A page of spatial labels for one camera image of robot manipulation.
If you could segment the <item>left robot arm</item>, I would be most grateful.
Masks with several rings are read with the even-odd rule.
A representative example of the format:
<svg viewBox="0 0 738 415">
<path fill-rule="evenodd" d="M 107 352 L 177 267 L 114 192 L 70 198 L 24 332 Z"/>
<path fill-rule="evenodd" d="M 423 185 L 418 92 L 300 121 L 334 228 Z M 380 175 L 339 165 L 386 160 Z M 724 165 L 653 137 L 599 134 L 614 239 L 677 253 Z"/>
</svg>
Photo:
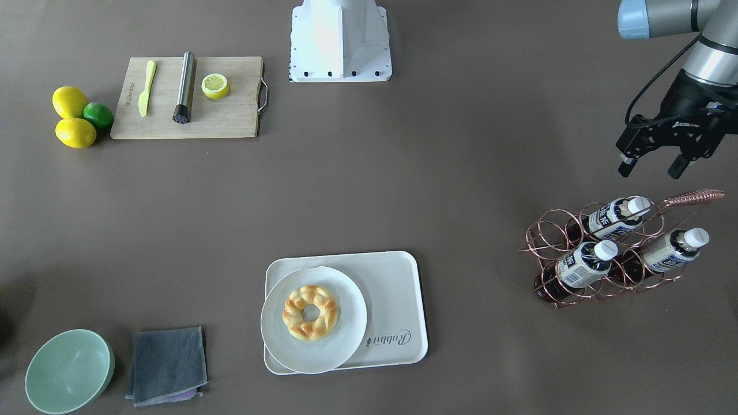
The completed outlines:
<svg viewBox="0 0 738 415">
<path fill-rule="evenodd" d="M 723 137 L 737 132 L 737 3 L 735 1 L 622 1 L 617 29 L 626 40 L 695 32 L 681 52 L 686 62 L 653 118 L 625 115 L 616 147 L 620 175 L 662 147 L 680 153 L 669 167 L 677 179 L 698 159 L 708 159 Z"/>
</svg>

